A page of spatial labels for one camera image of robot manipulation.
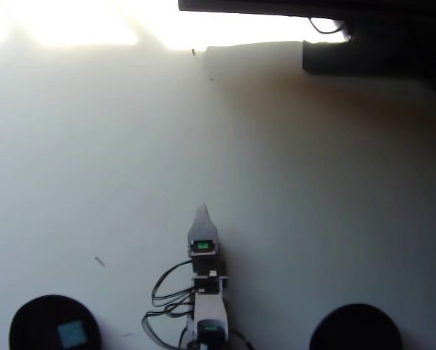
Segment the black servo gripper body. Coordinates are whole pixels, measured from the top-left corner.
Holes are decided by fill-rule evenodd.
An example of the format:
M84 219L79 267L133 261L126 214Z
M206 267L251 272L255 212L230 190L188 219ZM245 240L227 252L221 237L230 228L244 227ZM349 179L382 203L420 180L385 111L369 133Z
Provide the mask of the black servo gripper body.
M226 276L227 266L216 240L198 239L190 242L188 255L197 276Z

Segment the white pointed gripper finger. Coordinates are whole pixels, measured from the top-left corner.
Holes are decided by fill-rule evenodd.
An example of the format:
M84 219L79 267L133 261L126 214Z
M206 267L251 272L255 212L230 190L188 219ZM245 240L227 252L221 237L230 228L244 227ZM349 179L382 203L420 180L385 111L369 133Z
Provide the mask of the white pointed gripper finger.
M218 242L218 230L211 221L208 208L205 204L200 205L195 213L195 219L187 234L190 243L196 241L213 241Z

